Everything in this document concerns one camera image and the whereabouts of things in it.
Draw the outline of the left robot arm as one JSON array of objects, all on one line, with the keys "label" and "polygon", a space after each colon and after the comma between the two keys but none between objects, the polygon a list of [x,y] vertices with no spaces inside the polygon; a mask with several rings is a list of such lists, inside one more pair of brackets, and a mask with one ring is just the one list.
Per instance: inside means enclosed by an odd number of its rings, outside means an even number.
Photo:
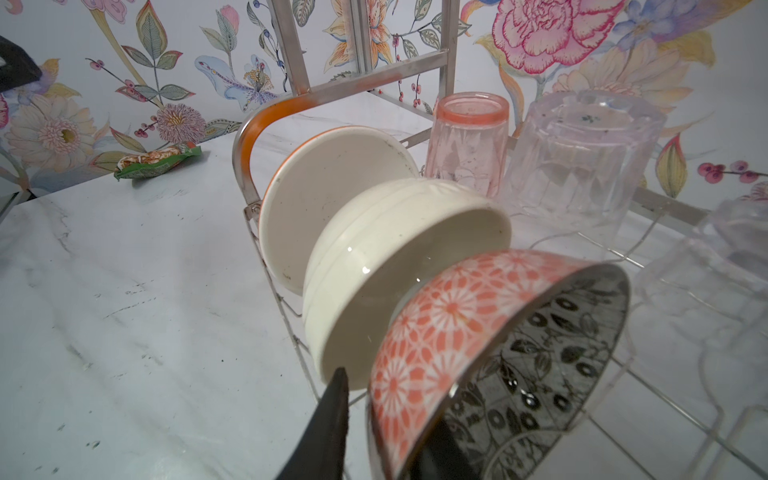
[{"label": "left robot arm", "polygon": [[24,49],[1,37],[0,92],[19,88],[41,79],[43,72]]}]

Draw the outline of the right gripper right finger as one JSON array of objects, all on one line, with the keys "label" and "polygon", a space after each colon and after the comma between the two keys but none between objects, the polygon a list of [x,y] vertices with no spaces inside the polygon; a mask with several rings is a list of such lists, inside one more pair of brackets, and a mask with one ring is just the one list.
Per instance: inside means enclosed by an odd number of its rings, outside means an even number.
[{"label": "right gripper right finger", "polygon": [[410,479],[422,480],[479,479],[444,420],[436,424],[408,474]]}]

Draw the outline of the pink drinking glass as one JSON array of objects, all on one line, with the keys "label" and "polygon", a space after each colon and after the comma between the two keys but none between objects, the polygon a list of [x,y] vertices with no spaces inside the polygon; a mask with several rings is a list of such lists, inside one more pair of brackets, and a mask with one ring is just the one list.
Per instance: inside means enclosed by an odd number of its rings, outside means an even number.
[{"label": "pink drinking glass", "polygon": [[506,161],[509,103],[485,92],[438,101],[425,165],[428,178],[451,180],[493,198]]}]

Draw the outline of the cream white bowl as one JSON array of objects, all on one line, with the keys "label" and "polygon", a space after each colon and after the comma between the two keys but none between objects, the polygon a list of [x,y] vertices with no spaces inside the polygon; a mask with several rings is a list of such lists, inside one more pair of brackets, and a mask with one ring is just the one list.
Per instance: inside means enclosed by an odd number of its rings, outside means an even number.
[{"label": "cream white bowl", "polygon": [[310,255],[302,320],[315,371],[342,367],[363,389],[403,301],[448,267],[509,246],[494,200],[458,183],[406,178],[376,185],[327,223]]}]

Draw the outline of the pink floral patterned bowl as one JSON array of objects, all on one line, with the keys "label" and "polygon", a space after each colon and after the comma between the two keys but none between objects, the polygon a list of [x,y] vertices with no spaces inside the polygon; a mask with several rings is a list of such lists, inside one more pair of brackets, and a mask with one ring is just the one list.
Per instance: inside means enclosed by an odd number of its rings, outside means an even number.
[{"label": "pink floral patterned bowl", "polygon": [[376,479],[411,479],[435,433],[478,479],[524,479],[574,426],[628,317],[614,263],[536,250],[483,253],[431,279],[399,312],[371,373]]}]

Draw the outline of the orange bowl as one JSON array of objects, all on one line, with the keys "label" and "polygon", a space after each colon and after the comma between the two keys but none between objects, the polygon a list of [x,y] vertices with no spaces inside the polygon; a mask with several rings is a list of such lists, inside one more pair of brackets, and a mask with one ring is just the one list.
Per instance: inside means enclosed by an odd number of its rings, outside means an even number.
[{"label": "orange bowl", "polygon": [[300,295],[311,252],[331,218],[363,191],[417,174],[401,142],[375,128],[344,126],[304,142],[278,168],[261,203],[258,238],[268,270]]}]

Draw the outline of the green snack packet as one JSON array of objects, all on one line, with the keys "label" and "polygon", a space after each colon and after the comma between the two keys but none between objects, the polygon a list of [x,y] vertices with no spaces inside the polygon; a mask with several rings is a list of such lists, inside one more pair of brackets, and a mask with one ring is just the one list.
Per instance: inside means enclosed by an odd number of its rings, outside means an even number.
[{"label": "green snack packet", "polygon": [[144,154],[126,155],[116,164],[117,180],[142,180],[164,175],[185,160],[202,154],[199,146],[177,144]]}]

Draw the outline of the clear ribbed glass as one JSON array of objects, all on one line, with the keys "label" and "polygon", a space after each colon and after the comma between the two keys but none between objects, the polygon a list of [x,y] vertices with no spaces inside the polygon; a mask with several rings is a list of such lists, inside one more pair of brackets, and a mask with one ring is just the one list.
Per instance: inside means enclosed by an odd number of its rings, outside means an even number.
[{"label": "clear ribbed glass", "polygon": [[648,101],[607,91],[532,103],[498,195],[513,246],[604,259],[666,121]]}]

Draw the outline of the small clear glass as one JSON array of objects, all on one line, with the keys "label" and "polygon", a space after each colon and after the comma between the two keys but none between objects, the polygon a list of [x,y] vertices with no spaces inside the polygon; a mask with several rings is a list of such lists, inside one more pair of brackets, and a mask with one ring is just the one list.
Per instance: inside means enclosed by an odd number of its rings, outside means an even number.
[{"label": "small clear glass", "polygon": [[633,457],[653,479],[765,478],[766,203],[722,203],[634,285]]}]

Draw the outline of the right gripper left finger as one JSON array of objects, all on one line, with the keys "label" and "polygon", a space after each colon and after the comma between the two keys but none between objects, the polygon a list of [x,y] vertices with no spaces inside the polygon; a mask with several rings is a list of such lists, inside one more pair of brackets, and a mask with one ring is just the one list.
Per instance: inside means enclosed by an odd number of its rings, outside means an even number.
[{"label": "right gripper left finger", "polygon": [[349,429],[349,383],[338,367],[278,480],[340,480]]}]

